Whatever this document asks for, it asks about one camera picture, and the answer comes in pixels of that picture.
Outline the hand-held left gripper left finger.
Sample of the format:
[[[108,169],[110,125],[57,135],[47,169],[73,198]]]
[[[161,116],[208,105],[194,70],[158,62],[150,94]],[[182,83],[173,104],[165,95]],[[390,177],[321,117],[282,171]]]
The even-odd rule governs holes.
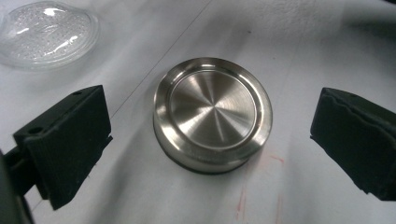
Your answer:
[[[112,140],[101,85],[75,91],[13,134],[14,186],[36,186],[57,210],[71,202]]]

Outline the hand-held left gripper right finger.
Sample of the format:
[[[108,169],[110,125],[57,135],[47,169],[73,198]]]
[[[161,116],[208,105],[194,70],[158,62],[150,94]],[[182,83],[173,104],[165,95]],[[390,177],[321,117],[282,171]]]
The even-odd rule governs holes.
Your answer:
[[[324,88],[310,133],[359,189],[396,201],[396,113],[359,95]]]

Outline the white table cover sheet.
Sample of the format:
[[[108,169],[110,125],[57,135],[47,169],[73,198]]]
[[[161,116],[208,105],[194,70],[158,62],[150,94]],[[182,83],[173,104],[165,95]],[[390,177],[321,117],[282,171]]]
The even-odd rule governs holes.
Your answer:
[[[51,71],[0,64],[0,149],[72,91],[105,89],[112,142],[68,205],[27,194],[36,224],[396,224],[396,202],[358,189],[310,137],[320,91],[396,112],[396,6],[384,0],[62,0],[95,12],[97,46]],[[171,161],[153,94],[174,65],[218,57],[266,89],[264,149],[225,175]]]

